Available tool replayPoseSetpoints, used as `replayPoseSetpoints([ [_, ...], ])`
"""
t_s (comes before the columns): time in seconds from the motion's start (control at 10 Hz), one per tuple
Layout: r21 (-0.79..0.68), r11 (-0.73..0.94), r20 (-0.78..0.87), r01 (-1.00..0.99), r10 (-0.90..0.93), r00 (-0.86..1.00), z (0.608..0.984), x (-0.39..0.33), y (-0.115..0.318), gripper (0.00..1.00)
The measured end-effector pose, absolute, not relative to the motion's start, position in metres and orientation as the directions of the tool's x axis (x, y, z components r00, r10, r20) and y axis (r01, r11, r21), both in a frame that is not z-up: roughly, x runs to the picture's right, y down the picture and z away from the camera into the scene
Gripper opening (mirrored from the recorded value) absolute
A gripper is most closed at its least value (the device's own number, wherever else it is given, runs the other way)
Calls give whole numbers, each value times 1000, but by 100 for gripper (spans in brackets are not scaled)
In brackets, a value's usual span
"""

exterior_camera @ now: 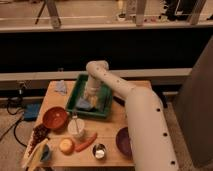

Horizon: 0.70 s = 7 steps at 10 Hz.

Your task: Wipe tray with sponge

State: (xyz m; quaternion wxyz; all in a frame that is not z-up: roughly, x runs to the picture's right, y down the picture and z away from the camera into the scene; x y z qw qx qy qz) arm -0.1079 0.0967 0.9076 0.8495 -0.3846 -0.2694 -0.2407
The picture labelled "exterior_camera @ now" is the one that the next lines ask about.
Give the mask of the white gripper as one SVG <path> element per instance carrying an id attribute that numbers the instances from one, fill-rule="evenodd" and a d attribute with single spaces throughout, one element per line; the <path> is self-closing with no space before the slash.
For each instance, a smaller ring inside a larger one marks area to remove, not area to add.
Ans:
<path id="1" fill-rule="evenodd" d="M 101 81 L 89 75 L 84 87 L 84 98 L 88 99 L 89 97 L 95 96 L 99 91 L 100 87 Z"/>

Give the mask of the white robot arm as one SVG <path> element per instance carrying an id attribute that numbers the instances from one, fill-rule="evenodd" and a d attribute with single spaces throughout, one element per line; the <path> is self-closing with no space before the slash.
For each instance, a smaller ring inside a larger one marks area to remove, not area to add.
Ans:
<path id="1" fill-rule="evenodd" d="M 135 171 L 178 171 L 163 104 L 157 94 L 114 75 L 106 61 L 90 61 L 86 70 L 88 96 L 94 96 L 103 82 L 125 101 Z"/>

